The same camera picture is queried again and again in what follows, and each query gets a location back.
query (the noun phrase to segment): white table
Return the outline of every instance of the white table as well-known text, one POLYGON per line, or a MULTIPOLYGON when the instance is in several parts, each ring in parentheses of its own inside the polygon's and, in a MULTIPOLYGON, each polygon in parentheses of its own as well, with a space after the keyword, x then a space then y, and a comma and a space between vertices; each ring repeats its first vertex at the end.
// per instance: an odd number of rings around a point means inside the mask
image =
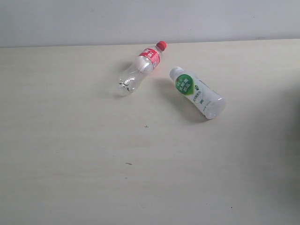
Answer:
POLYGON ((146 46, 0 49, 1 225, 299 225, 300 40, 170 44, 115 97, 146 46), (227 97, 218 118, 174 66, 227 97))

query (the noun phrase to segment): green label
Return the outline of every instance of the green label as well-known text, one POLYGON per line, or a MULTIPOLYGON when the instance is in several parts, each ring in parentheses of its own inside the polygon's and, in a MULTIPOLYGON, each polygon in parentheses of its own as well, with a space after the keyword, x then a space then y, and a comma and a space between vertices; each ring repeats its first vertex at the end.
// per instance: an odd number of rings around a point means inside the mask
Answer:
POLYGON ((187 74, 180 75, 175 82, 177 90, 184 95, 192 95, 194 93, 193 78, 187 74))

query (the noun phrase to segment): clear plastic bottle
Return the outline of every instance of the clear plastic bottle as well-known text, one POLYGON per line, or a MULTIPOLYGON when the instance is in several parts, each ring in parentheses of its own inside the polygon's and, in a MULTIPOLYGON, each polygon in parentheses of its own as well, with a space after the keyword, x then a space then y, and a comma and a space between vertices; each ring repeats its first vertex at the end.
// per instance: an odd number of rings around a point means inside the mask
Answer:
POLYGON ((194 73, 175 67, 170 77, 176 89, 188 98, 209 120, 217 117, 225 108, 226 100, 203 83, 194 73))
POLYGON ((160 63, 167 44, 164 41, 146 48, 118 78, 119 93, 122 96, 136 91, 142 80, 160 63))

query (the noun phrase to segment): white wall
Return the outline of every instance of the white wall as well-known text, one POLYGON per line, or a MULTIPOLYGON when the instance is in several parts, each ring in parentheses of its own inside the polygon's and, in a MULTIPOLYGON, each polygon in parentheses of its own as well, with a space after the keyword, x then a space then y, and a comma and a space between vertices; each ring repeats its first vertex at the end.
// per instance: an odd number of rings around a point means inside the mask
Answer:
POLYGON ((300 38, 299 0, 0 0, 0 47, 300 38))

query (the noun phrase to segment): white bottle cap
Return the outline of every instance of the white bottle cap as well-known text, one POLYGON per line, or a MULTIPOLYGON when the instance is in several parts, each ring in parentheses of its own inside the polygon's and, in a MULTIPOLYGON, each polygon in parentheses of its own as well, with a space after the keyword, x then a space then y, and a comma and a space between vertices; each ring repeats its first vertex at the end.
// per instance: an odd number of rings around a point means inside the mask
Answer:
POLYGON ((170 71, 170 78, 175 81, 176 78, 180 75, 180 73, 182 73, 184 70, 180 67, 174 67, 171 71, 170 71))

